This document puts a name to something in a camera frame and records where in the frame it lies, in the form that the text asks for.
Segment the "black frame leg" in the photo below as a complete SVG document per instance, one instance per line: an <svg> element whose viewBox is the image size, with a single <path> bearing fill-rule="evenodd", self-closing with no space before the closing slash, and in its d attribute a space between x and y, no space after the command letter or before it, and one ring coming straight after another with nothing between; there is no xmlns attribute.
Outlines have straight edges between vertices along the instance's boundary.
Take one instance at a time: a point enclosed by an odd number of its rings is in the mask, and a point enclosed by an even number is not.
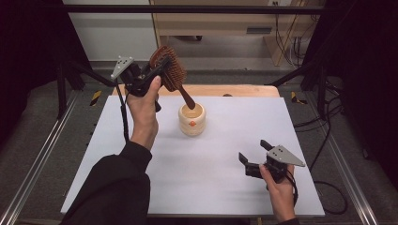
<svg viewBox="0 0 398 225"><path fill-rule="evenodd" d="M271 82L270 85L279 87L280 85L302 75L303 80L301 81L300 87L303 91L311 91L317 86L317 103L316 111L320 117L326 119L326 71L321 63L316 63L314 60L306 63L305 65L291 71L287 75L284 75L280 79Z"/></svg>
<svg viewBox="0 0 398 225"><path fill-rule="evenodd" d="M73 90L83 90L85 82L81 75L87 75L95 81L108 87L115 87L115 83L102 77L91 68L84 67L77 62L67 61L61 63L56 69L57 93L58 93L58 115L60 119L67 111L66 82L69 82Z"/></svg>

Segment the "cream ribbed cup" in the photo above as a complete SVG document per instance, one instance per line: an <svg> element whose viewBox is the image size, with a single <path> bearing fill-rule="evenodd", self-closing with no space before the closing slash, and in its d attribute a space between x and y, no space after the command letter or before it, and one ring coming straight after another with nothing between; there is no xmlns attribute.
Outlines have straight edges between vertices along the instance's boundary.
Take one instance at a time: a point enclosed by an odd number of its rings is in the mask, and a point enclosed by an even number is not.
<svg viewBox="0 0 398 225"><path fill-rule="evenodd" d="M183 105L178 111L178 119L179 128L185 135L198 136L205 130L207 111L199 103L196 103L192 110L187 105Z"/></svg>

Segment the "black curtain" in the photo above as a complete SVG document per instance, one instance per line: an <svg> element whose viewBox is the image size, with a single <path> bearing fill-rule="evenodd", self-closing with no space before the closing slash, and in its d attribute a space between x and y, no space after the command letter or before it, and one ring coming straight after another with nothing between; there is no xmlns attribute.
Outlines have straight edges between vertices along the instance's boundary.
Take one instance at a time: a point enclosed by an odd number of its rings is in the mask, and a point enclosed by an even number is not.
<svg viewBox="0 0 398 225"><path fill-rule="evenodd" d="M47 9L63 0L0 0L0 144L16 127L28 94L57 78L56 68L89 60L70 16Z"/></svg>
<svg viewBox="0 0 398 225"><path fill-rule="evenodd" d="M344 83L348 106L368 149L398 188L398 0L326 0L304 61Z"/></svg>

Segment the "yellow black floor tape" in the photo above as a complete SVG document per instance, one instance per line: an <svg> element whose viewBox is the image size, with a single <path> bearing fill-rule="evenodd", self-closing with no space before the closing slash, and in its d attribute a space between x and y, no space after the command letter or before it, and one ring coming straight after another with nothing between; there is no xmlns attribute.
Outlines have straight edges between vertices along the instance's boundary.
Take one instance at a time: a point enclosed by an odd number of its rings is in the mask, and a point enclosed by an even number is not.
<svg viewBox="0 0 398 225"><path fill-rule="evenodd" d="M101 91L96 91L90 101L89 106L95 106L101 95Z"/></svg>
<svg viewBox="0 0 398 225"><path fill-rule="evenodd" d="M308 104L307 100L305 99L299 99L296 92L291 92L291 102L292 103L297 103L297 104L301 104L301 105L306 105Z"/></svg>

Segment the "wooden table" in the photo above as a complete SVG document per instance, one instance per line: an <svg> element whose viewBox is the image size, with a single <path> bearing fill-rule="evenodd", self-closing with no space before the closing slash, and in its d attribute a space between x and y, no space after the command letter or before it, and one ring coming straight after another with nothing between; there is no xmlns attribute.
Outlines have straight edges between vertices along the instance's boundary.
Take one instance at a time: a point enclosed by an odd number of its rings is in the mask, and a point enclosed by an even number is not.
<svg viewBox="0 0 398 225"><path fill-rule="evenodd" d="M192 97L265 97L278 98L280 93L275 86L252 84L185 84L185 90Z"/></svg>

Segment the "wooden desk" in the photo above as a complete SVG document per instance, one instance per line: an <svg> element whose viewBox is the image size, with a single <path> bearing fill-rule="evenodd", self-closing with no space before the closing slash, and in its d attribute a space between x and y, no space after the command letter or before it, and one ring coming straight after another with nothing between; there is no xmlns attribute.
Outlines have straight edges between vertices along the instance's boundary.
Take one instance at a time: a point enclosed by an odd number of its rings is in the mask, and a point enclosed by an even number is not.
<svg viewBox="0 0 398 225"><path fill-rule="evenodd" d="M326 0L149 0L152 6L240 6L322 7ZM171 36L259 36L267 44L273 64L277 67L293 50L292 41L309 40L316 28L316 15L272 14L202 14L155 13L153 15L158 42L164 44Z"/></svg>

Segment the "black frame crossbar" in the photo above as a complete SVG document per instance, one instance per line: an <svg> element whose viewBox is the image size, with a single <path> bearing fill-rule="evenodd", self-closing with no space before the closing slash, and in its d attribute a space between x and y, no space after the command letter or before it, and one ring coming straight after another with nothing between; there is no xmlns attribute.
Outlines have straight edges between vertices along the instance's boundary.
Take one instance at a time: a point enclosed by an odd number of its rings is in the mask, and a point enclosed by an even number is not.
<svg viewBox="0 0 398 225"><path fill-rule="evenodd" d="M67 12L79 13L213 13L213 14L322 14L325 7L240 7L180 5L64 5Z"/></svg>

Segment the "person's right hand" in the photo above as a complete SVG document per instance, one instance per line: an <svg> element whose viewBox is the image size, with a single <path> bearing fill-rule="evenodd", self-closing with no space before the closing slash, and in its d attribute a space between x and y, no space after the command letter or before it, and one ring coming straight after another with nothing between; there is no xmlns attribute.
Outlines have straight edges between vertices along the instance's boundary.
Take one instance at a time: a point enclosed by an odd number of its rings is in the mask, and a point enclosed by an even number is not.
<svg viewBox="0 0 398 225"><path fill-rule="evenodd" d="M279 223L295 219L293 186L285 178L281 183L276 183L269 170L262 164L259 165L260 174L265 180L274 217Z"/></svg>

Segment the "aluminium floor rail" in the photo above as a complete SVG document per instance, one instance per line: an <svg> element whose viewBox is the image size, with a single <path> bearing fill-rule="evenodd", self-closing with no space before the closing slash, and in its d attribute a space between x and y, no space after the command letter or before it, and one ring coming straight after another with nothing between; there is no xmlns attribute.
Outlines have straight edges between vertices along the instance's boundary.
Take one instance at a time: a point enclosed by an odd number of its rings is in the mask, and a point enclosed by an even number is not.
<svg viewBox="0 0 398 225"><path fill-rule="evenodd" d="M355 137L344 124L344 107L337 95L327 95L326 119L316 111L317 97L307 93L312 123L298 130L325 221L335 225L379 225L379 219L356 172L362 156Z"/></svg>
<svg viewBox="0 0 398 225"><path fill-rule="evenodd" d="M15 196L8 205L7 209L0 217L0 225L14 225L19 214L21 213L26 200L28 199L33 187L35 186L43 167L45 166L47 159L52 153L54 146L56 145L62 131L69 120L70 114L72 113L78 98L80 97L80 91L71 91L69 100L67 102L67 108L64 114L56 120L54 126L48 135L45 143L40 148L35 161L30 167L27 175L25 176L22 184L18 188Z"/></svg>

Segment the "person's left hand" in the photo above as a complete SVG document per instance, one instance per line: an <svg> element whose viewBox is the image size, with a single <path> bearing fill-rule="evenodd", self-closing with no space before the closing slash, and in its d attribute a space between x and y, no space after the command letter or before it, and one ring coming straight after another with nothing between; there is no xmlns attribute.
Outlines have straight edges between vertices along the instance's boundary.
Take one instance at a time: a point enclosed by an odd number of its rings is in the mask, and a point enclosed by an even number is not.
<svg viewBox="0 0 398 225"><path fill-rule="evenodd" d="M155 101L159 97L161 77L156 76L143 97L127 95L127 104L133 120L130 140L151 150L159 130Z"/></svg>

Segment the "wooden hairbrush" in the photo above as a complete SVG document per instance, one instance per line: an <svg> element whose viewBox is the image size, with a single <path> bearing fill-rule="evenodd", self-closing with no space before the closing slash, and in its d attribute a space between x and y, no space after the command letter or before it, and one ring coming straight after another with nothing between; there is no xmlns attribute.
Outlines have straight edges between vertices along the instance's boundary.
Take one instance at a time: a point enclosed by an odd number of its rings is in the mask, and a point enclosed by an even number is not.
<svg viewBox="0 0 398 225"><path fill-rule="evenodd" d="M160 46L152 54L152 56L158 55L164 55L165 58L171 59L171 66L161 74L163 85L169 92L178 90L184 98L186 105L192 110L195 107L195 102L183 87L183 83L187 78L187 71L180 65L175 50L169 46Z"/></svg>

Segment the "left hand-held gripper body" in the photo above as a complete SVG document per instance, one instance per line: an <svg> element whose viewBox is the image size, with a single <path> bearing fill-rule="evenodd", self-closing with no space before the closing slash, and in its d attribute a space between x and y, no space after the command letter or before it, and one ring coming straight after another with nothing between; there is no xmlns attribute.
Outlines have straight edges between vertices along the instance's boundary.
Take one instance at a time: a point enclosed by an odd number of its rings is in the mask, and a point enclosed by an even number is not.
<svg viewBox="0 0 398 225"><path fill-rule="evenodd" d="M146 95L152 83L143 83L141 78L142 69L134 62L132 57L120 56L116 61L111 79L113 81L120 79L125 84L125 88L130 95L140 98Z"/></svg>

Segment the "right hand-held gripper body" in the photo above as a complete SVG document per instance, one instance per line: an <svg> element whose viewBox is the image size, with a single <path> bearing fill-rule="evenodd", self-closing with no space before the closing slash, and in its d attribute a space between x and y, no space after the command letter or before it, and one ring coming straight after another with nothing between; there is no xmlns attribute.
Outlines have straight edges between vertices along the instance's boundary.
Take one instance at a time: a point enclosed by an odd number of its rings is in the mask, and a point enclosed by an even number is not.
<svg viewBox="0 0 398 225"><path fill-rule="evenodd" d="M271 176L276 183L281 183L287 176L288 165L295 165L300 167L306 166L306 164L302 160L300 160L282 145L273 146L270 151L267 151L266 161L263 163L263 165L269 170ZM244 168L245 174L247 176L255 178L262 177L258 164L249 162L247 166L244 166Z"/></svg>

